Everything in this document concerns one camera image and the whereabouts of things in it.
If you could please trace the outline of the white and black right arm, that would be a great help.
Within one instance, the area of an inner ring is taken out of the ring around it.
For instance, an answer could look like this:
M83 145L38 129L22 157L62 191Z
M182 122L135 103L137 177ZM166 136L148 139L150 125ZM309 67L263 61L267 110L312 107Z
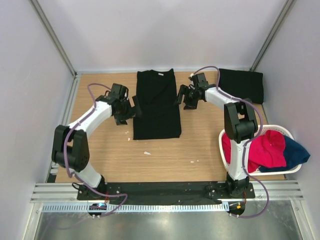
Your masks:
M185 110L195 110L202 100L221 108L224 114L224 133L230 140L230 163L227 169L225 192L237 198L248 189L250 177L248 158L251 141L258 131L255 106L224 92L216 84L209 84L204 73L191 74L190 85L182 84L176 104L184 103Z

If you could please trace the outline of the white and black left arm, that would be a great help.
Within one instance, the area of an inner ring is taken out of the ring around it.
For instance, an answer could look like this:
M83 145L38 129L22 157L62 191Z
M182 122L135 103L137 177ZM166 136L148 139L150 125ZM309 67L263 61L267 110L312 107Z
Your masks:
M129 89L114 83L104 94L95 97L90 90L92 106L80 118L54 130L51 160L66 170L69 178L76 178L95 200L108 197L105 178L90 163L89 137L107 119L116 125L142 115L137 96L129 97Z

